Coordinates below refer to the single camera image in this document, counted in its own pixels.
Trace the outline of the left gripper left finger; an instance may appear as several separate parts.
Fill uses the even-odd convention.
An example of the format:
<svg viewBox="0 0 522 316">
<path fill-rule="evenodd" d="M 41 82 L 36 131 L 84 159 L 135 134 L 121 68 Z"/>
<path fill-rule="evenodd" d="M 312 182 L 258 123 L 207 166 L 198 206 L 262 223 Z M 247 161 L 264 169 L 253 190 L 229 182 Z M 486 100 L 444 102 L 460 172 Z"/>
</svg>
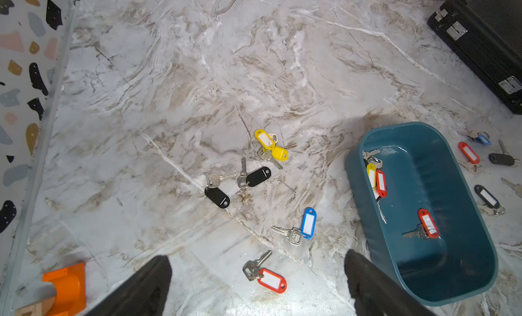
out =
<svg viewBox="0 0 522 316">
<path fill-rule="evenodd" d="M 172 269 L 168 257 L 155 256 L 88 314 L 162 315 L 171 277 Z"/>
</svg>

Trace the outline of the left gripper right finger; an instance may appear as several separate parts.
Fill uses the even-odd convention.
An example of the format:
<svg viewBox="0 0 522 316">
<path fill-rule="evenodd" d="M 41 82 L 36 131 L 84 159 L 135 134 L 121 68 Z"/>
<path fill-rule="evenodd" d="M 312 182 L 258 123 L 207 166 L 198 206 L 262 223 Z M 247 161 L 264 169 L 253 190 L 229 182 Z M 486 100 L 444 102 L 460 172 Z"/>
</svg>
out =
<svg viewBox="0 0 522 316">
<path fill-rule="evenodd" d="M 353 249 L 345 256 L 344 269 L 357 315 L 434 314 Z"/>
</svg>

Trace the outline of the teal storage box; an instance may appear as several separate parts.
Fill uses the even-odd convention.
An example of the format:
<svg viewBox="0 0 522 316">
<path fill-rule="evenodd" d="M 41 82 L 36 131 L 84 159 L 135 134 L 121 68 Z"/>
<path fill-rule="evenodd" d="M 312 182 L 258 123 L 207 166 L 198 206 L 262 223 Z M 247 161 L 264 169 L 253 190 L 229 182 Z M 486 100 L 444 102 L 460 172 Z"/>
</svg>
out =
<svg viewBox="0 0 522 316">
<path fill-rule="evenodd" d="M 362 157 L 380 150 L 387 196 L 375 199 Z M 345 169 L 373 263 L 424 305 L 442 306 L 488 291 L 498 257 L 447 140 L 425 123 L 367 132 Z M 403 238 L 430 212 L 439 239 Z"/>
</svg>

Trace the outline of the black key fob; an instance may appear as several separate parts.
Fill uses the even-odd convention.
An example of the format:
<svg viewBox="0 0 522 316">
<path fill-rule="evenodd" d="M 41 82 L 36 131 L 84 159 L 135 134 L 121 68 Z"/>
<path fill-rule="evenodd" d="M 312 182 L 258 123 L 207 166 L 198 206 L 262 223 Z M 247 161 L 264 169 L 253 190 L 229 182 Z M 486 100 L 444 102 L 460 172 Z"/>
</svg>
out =
<svg viewBox="0 0 522 316">
<path fill-rule="evenodd" d="M 237 172 L 219 175 L 210 173 L 206 175 L 207 185 L 205 187 L 205 196 L 221 209 L 226 209 L 230 205 L 230 198 L 222 190 L 219 185 L 225 180 L 230 180 L 237 176 Z"/>
<path fill-rule="evenodd" d="M 240 189 L 253 188 L 267 181 L 272 176 L 272 171 L 268 167 L 261 167 L 251 173 L 247 172 L 246 157 L 241 159 L 241 171 L 237 178 L 237 185 Z"/>
</svg>

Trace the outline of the black tag key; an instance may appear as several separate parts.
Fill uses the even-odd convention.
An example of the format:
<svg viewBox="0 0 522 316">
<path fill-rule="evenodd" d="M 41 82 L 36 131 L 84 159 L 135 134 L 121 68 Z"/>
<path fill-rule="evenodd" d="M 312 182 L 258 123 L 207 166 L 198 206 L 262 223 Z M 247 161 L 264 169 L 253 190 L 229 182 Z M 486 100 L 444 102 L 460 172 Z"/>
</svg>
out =
<svg viewBox="0 0 522 316">
<path fill-rule="evenodd" d="M 485 203 L 486 212 L 490 215 L 504 215 L 506 210 L 505 208 L 500 204 L 499 200 L 496 199 L 495 196 L 492 195 L 491 192 L 488 191 L 484 186 L 482 185 L 475 185 L 474 186 L 475 193 L 481 198 L 481 200 Z"/>
</svg>

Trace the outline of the bare silver key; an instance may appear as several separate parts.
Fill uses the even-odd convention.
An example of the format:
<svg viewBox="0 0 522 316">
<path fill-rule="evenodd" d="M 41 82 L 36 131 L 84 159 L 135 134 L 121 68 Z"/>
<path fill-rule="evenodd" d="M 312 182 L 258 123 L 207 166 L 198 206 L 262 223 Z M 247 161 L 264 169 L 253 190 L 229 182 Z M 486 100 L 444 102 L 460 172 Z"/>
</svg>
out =
<svg viewBox="0 0 522 316">
<path fill-rule="evenodd" d="M 502 178 L 501 181 L 503 182 L 503 184 L 506 184 L 511 189 L 513 189 L 518 197 L 522 197 L 522 184 L 514 184 L 504 178 Z"/>
</svg>

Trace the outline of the black head key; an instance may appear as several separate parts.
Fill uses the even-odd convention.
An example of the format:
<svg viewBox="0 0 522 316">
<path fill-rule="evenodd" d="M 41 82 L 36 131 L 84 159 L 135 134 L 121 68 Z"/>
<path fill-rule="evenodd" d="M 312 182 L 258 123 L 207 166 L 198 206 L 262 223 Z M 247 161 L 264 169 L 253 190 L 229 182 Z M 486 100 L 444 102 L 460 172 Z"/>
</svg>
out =
<svg viewBox="0 0 522 316">
<path fill-rule="evenodd" d="M 491 153 L 488 155 L 488 159 L 491 163 L 495 165 L 502 165 L 507 167 L 518 167 L 519 159 L 513 158 L 506 150 L 505 145 L 501 139 L 498 140 L 500 148 L 502 150 L 501 153 Z"/>
</svg>

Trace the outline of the small blue tag key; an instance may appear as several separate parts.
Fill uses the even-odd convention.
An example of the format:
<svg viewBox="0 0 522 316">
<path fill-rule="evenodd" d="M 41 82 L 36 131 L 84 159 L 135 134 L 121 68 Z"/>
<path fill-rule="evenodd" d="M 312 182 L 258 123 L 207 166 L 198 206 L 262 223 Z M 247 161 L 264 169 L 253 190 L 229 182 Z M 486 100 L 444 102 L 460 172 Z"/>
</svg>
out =
<svg viewBox="0 0 522 316">
<path fill-rule="evenodd" d="M 473 142 L 480 143 L 484 146 L 490 146 L 492 143 L 490 141 L 490 136 L 486 132 L 477 132 L 477 131 L 458 131 L 459 135 L 468 137 L 473 140 Z"/>
</svg>

